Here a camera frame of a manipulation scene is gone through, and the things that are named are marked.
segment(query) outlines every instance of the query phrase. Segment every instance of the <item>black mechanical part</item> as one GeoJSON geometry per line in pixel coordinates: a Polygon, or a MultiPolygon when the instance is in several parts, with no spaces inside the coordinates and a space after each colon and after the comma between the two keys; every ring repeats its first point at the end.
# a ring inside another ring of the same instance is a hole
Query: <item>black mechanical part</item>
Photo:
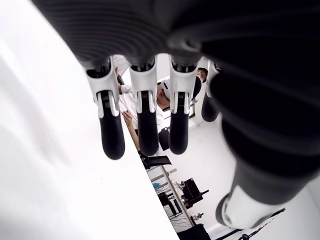
{"type": "Polygon", "coordinates": [[[320,155],[318,108],[226,72],[213,77],[210,91],[214,106],[248,138],[288,154],[320,155]]]}
{"type": "Polygon", "coordinates": [[[169,147],[174,154],[183,154],[188,146],[189,115],[184,112],[185,93],[178,93],[178,107],[175,114],[171,113],[169,147]]]}
{"type": "Polygon", "coordinates": [[[231,192],[238,185],[260,203],[280,205],[319,174],[319,156],[291,155],[259,145],[224,118],[222,131],[236,158],[231,192]]]}
{"type": "Polygon", "coordinates": [[[103,118],[100,118],[101,140],[104,153],[112,160],[120,159],[125,153],[125,139],[120,114],[113,116],[108,91],[101,91],[103,118]]]}
{"type": "Polygon", "coordinates": [[[130,68],[136,72],[146,72],[153,68],[155,65],[156,59],[152,57],[150,60],[144,63],[140,62],[129,62],[130,68]]]}
{"type": "Polygon", "coordinates": [[[203,200],[204,198],[202,196],[209,192],[209,190],[200,192],[193,178],[190,178],[183,183],[183,195],[181,196],[181,198],[184,201],[186,209],[192,208],[195,203],[203,200]]]}
{"type": "Polygon", "coordinates": [[[213,103],[211,103],[211,98],[208,97],[207,94],[204,95],[202,109],[201,109],[201,116],[203,120],[206,122],[213,122],[217,119],[219,115],[219,111],[215,109],[213,103]]]}
{"type": "Polygon", "coordinates": [[[221,225],[227,225],[222,217],[222,213],[223,213],[223,205],[224,205],[224,202],[225,200],[229,197],[229,193],[226,194],[221,200],[220,202],[218,203],[218,205],[216,206],[216,209],[215,209],[215,219],[218,223],[220,223],[221,225]]]}
{"type": "Polygon", "coordinates": [[[159,148],[156,112],[150,112],[148,91],[141,92],[142,113],[138,113],[138,136],[140,150],[147,156],[154,155],[159,148]]]}

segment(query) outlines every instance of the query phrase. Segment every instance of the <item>laboratory room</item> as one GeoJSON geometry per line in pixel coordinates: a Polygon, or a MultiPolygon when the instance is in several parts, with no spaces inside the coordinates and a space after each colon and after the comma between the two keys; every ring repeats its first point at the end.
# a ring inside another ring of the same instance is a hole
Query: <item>laboratory room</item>
{"type": "Polygon", "coordinates": [[[0,239],[318,240],[318,5],[1,1],[0,239]]]}

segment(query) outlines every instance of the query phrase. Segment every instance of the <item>white wall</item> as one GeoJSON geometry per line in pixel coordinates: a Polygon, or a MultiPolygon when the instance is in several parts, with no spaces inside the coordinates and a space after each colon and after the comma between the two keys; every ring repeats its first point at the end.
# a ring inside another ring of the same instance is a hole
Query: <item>white wall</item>
{"type": "MultiPolygon", "coordinates": [[[[293,200],[285,204],[286,211],[280,213],[271,223],[252,237],[257,240],[318,240],[320,238],[320,215],[309,195],[303,189],[293,200]]],[[[250,234],[256,229],[238,232],[226,240],[238,240],[243,233],[250,234]]],[[[229,233],[210,235],[214,240],[229,233]]]]}
{"type": "Polygon", "coordinates": [[[314,179],[307,185],[313,203],[320,213],[320,177],[314,179]]]}

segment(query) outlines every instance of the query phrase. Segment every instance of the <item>person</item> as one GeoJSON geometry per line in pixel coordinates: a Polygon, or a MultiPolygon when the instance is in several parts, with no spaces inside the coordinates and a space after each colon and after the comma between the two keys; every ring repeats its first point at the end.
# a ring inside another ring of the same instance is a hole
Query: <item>person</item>
{"type": "MultiPolygon", "coordinates": [[[[156,124],[158,133],[164,128],[163,112],[170,110],[170,94],[168,88],[169,81],[164,80],[162,86],[166,91],[162,89],[157,93],[156,96],[156,124]]],[[[140,151],[139,138],[137,135],[138,115],[136,110],[136,100],[134,98],[132,87],[128,85],[119,85],[118,89],[120,93],[119,108],[121,114],[129,130],[135,148],[137,151],[140,151]]]]}
{"type": "MultiPolygon", "coordinates": [[[[207,76],[208,76],[208,70],[204,67],[199,67],[196,72],[192,99],[194,99],[199,94],[201,90],[201,85],[207,81],[207,76]]],[[[162,86],[160,85],[160,82],[159,82],[157,86],[157,91],[160,92],[161,90],[162,90],[162,86]]]]}

